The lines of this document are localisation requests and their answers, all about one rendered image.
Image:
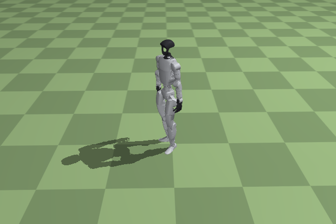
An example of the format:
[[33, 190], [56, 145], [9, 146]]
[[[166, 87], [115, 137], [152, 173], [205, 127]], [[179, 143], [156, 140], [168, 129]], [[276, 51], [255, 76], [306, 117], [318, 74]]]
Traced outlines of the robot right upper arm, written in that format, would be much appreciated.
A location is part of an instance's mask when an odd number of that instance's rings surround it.
[[160, 77], [159, 76], [159, 57], [160, 57], [161, 55], [158, 55], [158, 56], [156, 56], [156, 66], [157, 66], [157, 70], [155, 71], [155, 75], [157, 75], [158, 77]]

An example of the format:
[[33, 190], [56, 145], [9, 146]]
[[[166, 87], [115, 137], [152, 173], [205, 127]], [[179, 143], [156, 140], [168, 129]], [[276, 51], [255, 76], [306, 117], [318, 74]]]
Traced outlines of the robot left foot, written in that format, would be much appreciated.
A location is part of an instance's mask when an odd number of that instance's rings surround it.
[[175, 143], [174, 146], [172, 147], [169, 146], [168, 149], [165, 151], [165, 154], [170, 154], [171, 152], [173, 152], [173, 150], [177, 147], [177, 144]]

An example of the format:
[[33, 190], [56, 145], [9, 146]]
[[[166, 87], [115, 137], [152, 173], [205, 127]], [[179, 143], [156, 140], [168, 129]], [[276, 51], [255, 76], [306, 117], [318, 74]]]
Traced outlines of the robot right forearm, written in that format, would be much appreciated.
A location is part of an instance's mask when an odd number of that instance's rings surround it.
[[161, 88], [161, 82], [160, 82], [160, 77], [156, 76], [156, 86], [159, 86], [159, 88]]

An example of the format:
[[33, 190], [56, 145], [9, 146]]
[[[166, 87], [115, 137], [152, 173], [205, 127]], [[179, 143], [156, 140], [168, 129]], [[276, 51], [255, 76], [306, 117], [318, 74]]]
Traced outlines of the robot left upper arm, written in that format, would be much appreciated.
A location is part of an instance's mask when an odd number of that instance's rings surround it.
[[181, 82], [181, 73], [180, 73], [181, 66], [178, 62], [172, 61], [171, 68], [174, 72], [174, 78], [175, 78], [175, 81], [173, 81], [173, 86], [178, 88], [177, 84], [178, 82]]

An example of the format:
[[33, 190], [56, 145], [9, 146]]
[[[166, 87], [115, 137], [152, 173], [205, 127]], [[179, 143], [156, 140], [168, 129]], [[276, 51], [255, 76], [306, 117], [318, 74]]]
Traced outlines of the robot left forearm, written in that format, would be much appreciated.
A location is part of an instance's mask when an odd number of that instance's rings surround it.
[[183, 99], [182, 99], [182, 85], [181, 85], [181, 82], [178, 82], [177, 84], [178, 88], [175, 88], [175, 91], [176, 91], [176, 98], [179, 99], [179, 103], [183, 102]]

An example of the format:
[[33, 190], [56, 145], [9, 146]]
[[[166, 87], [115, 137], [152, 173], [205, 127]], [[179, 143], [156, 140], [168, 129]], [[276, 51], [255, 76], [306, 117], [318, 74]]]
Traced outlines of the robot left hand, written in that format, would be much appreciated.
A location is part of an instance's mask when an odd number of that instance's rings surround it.
[[179, 103], [180, 101], [179, 101], [179, 99], [177, 99], [177, 106], [176, 106], [176, 108], [173, 110], [173, 111], [175, 111], [175, 113], [176, 112], [179, 112], [181, 109], [182, 109], [182, 102], [181, 103]]

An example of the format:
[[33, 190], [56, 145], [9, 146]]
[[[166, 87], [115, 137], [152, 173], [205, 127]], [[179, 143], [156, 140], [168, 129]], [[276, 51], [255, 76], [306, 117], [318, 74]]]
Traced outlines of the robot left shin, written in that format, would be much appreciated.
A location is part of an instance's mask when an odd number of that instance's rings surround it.
[[168, 138], [170, 140], [170, 146], [172, 145], [172, 147], [173, 147], [174, 144], [175, 144], [176, 123], [173, 123], [172, 129], [170, 129], [170, 127], [167, 127], [167, 134], [168, 134]]

